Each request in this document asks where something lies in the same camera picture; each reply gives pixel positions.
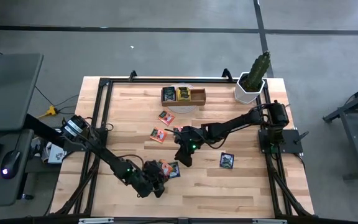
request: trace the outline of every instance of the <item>computer mouse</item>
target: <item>computer mouse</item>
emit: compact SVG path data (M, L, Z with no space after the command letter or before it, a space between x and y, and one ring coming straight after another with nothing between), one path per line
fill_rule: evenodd
M20 152L13 150L7 152L1 162L1 176L3 179L11 179L16 176L19 169Z

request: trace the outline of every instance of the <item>wooden table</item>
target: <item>wooden table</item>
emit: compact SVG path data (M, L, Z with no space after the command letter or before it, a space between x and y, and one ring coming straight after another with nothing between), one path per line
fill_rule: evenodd
M84 77L76 114L82 117L92 116L99 78ZM278 100L287 105L288 98L283 79L268 78L267 83L271 101ZM160 90L163 86L169 85L169 83L114 84L108 117L108 123L114 125L114 130L109 133L108 149L116 155L137 154L145 161L153 159L173 161L179 145L173 142L171 133L162 144L149 138L154 127L166 128L157 116L162 110L167 110L161 106ZM198 106L186 114L174 113L176 118L168 128L172 129L176 125L199 127L203 123L225 122L248 112L255 106L255 102L249 105L236 102L233 84L192 85L195 88L206 88L205 106ZM291 129L293 123L289 106L287 112L291 122L286 128ZM192 155L191 167L187 168L179 163L181 177L170 179L165 184L166 190L160 198L156 198L154 194L146 198L137 198L136 191L131 186L122 184L102 161L94 194L92 216L273 217L265 156L260 153L257 139L258 129L258 126L252 126L230 134L220 149L211 149L203 145ZM235 155L233 170L219 167L221 152ZM76 152L64 160L51 212L61 208L76 189L83 157L83 152ZM131 160L140 165L138 158L133 157ZM304 208L313 213L302 163L291 154L283 155L283 163L288 187ZM284 212L280 190L278 194L280 208Z

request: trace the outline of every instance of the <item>potted cactus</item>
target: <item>potted cactus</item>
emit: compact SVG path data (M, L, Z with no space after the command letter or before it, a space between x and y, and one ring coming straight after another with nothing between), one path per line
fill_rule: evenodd
M249 73L241 73L234 90L234 97L238 102L250 103L260 95L265 85L262 77L269 66L270 53L266 51L255 60Z

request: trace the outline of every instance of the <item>concrete floor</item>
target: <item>concrete floor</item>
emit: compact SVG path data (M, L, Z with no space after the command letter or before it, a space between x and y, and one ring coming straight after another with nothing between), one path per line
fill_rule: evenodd
M356 0L259 3L266 29L358 30ZM257 28L252 0L0 0L0 24ZM285 79L295 124L310 132L303 147L315 213L358 221L358 180L342 180L358 170L354 152L340 120L321 119L358 90L358 35L267 35L267 44L274 76ZM141 76L218 77L228 68L238 76L262 52L259 34L28 31L0 31L0 51L44 54L37 86L53 102L77 94L86 75L136 70ZM35 92L30 113L42 114L47 106ZM60 121L45 119L52 126ZM0 208L0 218L43 215L56 178L34 176L27 190L38 199Z

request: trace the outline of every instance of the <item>white pot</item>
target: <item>white pot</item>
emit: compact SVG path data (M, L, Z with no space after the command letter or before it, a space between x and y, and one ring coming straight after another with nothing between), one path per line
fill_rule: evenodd
M252 102L254 99L256 99L260 93L262 92L264 86L265 86L265 80L262 79L262 85L260 86L260 90L258 92L246 92L245 90L242 89L242 87L240 86L240 80L244 75L248 75L249 72L243 72L241 73L241 76L239 78L239 80L236 83L236 89L234 90L234 97L235 99L243 104L247 104Z

